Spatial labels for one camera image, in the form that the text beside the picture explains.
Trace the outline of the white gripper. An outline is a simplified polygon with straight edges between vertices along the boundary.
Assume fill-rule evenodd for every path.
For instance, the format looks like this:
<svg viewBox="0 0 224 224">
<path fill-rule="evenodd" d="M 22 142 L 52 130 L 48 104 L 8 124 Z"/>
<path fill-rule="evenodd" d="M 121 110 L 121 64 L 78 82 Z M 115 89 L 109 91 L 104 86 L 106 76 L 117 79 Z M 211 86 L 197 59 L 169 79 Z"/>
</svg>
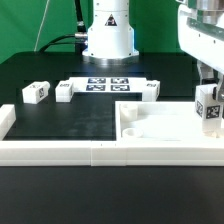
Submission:
<svg viewBox="0 0 224 224">
<path fill-rule="evenodd" d="M 176 0 L 178 41 L 197 60 L 200 84 L 218 73 L 216 100 L 224 102 L 224 0 Z"/>
</svg>

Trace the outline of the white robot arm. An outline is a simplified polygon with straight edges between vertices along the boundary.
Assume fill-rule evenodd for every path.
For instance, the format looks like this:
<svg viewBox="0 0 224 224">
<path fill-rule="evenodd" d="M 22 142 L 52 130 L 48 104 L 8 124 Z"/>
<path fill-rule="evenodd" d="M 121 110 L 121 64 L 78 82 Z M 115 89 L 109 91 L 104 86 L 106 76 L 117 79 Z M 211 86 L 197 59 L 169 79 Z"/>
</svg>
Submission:
<svg viewBox="0 0 224 224">
<path fill-rule="evenodd" d="M 224 0 L 176 0 L 181 50 L 197 59 L 200 81 L 216 78 L 214 99 L 224 103 Z M 93 0 L 93 23 L 87 32 L 83 59 L 100 65 L 138 58 L 129 0 Z"/>
</svg>

